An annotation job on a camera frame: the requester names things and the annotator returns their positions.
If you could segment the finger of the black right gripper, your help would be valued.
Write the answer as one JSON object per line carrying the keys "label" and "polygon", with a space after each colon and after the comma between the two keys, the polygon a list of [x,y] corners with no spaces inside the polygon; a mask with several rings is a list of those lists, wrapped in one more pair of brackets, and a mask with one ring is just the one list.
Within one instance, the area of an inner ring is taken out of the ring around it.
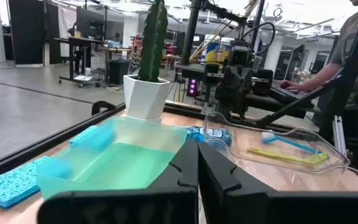
{"label": "finger of the black right gripper", "polygon": [[267,96],[270,93],[273,81],[273,71],[266,69],[259,69],[254,75],[256,78],[254,82],[253,92],[256,95]]}
{"label": "finger of the black right gripper", "polygon": [[219,79],[219,65],[207,63],[204,67],[203,83],[206,85],[217,85]]}

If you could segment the black cabinet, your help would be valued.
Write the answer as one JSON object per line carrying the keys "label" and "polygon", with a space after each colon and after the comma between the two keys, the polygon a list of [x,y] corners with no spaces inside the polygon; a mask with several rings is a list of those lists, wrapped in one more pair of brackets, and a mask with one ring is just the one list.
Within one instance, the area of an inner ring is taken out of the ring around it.
{"label": "black cabinet", "polygon": [[129,59],[117,59],[109,61],[108,83],[115,85],[123,84],[123,76],[129,73]]}

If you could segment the translucent green plastic bin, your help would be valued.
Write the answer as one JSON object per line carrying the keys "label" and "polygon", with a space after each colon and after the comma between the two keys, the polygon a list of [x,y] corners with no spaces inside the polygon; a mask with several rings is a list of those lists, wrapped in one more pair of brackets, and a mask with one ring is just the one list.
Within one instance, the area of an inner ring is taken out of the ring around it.
{"label": "translucent green plastic bin", "polygon": [[71,148],[37,167],[43,198],[72,190],[147,188],[168,166],[186,141],[183,127],[113,116],[97,126],[110,126],[113,142],[102,151]]}

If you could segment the lime green dish brush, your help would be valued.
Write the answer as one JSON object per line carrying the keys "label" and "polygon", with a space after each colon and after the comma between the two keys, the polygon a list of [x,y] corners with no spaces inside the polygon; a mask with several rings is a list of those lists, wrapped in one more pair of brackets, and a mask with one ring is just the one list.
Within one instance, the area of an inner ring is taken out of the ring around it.
{"label": "lime green dish brush", "polygon": [[263,150],[254,149],[254,148],[250,148],[250,149],[248,149],[248,151],[253,154],[258,154],[258,155],[265,156],[265,157],[281,159],[281,160],[286,160],[286,161],[300,162],[300,163],[304,163],[304,164],[320,164],[328,159],[328,155],[325,153],[312,154],[311,156],[307,157],[306,159],[302,159],[302,158],[286,156],[286,155],[282,155],[282,154],[278,154],[278,153],[274,153],[274,152],[263,151]]}

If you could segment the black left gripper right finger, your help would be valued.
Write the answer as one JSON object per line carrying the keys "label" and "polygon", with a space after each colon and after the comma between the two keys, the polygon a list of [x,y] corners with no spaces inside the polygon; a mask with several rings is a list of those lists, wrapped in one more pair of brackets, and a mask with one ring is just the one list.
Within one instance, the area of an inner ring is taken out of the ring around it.
{"label": "black left gripper right finger", "polygon": [[207,224],[358,224],[358,192],[277,191],[198,144]]}

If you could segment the blue dish soap bottle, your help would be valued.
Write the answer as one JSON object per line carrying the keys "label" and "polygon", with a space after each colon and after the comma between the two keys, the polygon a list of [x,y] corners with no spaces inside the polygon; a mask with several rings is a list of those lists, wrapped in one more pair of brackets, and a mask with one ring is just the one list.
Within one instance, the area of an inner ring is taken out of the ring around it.
{"label": "blue dish soap bottle", "polygon": [[196,142],[206,141],[207,139],[218,139],[222,140],[228,147],[232,143],[232,134],[228,129],[211,129],[211,128],[202,128],[199,126],[185,126],[187,130],[187,139],[193,139]]}

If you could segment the silver aluminium extrusion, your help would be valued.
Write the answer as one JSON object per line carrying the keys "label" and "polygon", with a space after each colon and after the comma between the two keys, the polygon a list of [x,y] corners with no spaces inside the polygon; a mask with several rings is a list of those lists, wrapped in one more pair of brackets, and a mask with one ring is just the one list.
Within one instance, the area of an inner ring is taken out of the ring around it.
{"label": "silver aluminium extrusion", "polygon": [[334,138],[334,145],[337,151],[340,154],[342,154],[344,157],[346,157],[347,151],[346,151],[343,126],[342,126],[342,119],[338,115],[335,115],[333,119],[333,138]]}

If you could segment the computer with purple lights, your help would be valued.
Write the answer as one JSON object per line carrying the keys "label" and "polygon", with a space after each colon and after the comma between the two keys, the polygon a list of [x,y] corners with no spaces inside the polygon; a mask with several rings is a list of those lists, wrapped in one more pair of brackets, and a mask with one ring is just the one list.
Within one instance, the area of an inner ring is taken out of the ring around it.
{"label": "computer with purple lights", "polygon": [[199,95],[199,92],[198,92],[198,80],[189,79],[187,95],[192,96],[192,97],[196,97],[196,96]]}

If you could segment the person's hand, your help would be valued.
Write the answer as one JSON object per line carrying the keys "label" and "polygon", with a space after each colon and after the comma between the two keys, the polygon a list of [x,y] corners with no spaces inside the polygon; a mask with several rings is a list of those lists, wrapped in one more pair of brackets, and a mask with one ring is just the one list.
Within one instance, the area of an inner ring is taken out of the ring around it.
{"label": "person's hand", "polygon": [[278,82],[280,88],[286,89],[288,91],[295,90],[300,91],[302,89],[302,85],[288,81],[288,80],[280,80]]}

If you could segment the blue and yellow barrel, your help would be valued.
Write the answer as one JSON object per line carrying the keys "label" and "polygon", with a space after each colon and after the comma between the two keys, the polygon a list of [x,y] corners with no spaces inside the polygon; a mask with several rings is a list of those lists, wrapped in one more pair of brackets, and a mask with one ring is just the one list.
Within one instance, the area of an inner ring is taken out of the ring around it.
{"label": "blue and yellow barrel", "polygon": [[232,40],[234,39],[230,37],[208,35],[205,39],[206,48],[201,55],[201,61],[206,63],[224,62],[229,56]]}

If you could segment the light blue sponge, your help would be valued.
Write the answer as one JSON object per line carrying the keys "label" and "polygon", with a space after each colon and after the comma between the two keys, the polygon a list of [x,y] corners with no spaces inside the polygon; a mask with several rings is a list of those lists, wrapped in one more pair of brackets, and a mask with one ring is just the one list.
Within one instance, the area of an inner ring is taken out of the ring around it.
{"label": "light blue sponge", "polygon": [[114,140],[115,132],[110,126],[90,126],[70,140],[71,148],[102,151]]}
{"label": "light blue sponge", "polygon": [[0,207],[10,208],[37,193],[37,167],[48,161],[40,157],[0,175]]}

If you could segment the blue dish brush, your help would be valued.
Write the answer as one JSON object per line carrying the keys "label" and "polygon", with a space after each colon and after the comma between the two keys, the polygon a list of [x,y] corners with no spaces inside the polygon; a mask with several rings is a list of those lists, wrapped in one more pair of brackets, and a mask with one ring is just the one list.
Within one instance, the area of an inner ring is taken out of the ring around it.
{"label": "blue dish brush", "polygon": [[312,149],[311,147],[299,144],[299,143],[297,143],[295,141],[292,141],[290,139],[286,139],[286,138],[283,138],[281,136],[277,136],[277,135],[275,135],[274,133],[271,133],[271,132],[262,132],[261,136],[262,136],[262,142],[264,144],[272,143],[274,141],[282,141],[284,143],[287,143],[287,144],[290,144],[290,145],[295,146],[297,148],[300,148],[300,149],[302,149],[304,151],[308,151],[308,152],[313,153],[313,154],[321,154],[321,151],[318,151],[316,149]]}

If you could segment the black partition panel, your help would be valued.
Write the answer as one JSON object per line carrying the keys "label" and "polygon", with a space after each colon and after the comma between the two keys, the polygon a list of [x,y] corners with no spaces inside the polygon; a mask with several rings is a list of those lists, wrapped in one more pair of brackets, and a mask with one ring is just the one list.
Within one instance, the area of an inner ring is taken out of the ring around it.
{"label": "black partition panel", "polygon": [[44,66],[62,63],[58,6],[49,0],[7,0],[14,65]]}

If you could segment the black standing desk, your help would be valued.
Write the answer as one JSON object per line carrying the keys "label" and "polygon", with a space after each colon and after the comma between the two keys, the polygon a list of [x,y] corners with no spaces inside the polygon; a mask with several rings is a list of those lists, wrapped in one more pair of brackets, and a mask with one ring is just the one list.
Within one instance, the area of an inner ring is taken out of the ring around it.
{"label": "black standing desk", "polygon": [[90,53],[91,53],[92,46],[94,45],[95,47],[97,47],[97,46],[101,45],[102,42],[100,40],[87,39],[87,38],[83,38],[83,37],[68,37],[68,38],[55,37],[54,40],[59,43],[69,45],[69,57],[68,57],[69,77],[59,76],[58,83],[61,84],[62,81],[65,80],[65,81],[77,83],[79,88],[83,88],[84,84],[87,83],[87,81],[76,80],[75,76],[74,76],[74,74],[75,74],[75,49],[76,49],[76,47],[79,47],[80,49],[83,50],[83,54],[82,54],[83,63],[84,63],[83,68],[86,68],[87,64],[91,63]]}

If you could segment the black frame clamp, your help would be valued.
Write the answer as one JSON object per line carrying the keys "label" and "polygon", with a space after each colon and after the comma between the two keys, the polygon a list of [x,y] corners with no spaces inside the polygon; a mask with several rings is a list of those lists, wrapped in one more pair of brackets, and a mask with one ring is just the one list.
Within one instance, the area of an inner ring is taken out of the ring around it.
{"label": "black frame clamp", "polygon": [[91,115],[94,116],[98,114],[102,108],[108,109],[108,110],[115,110],[117,108],[116,105],[110,104],[106,101],[97,101],[93,103],[91,107]]}

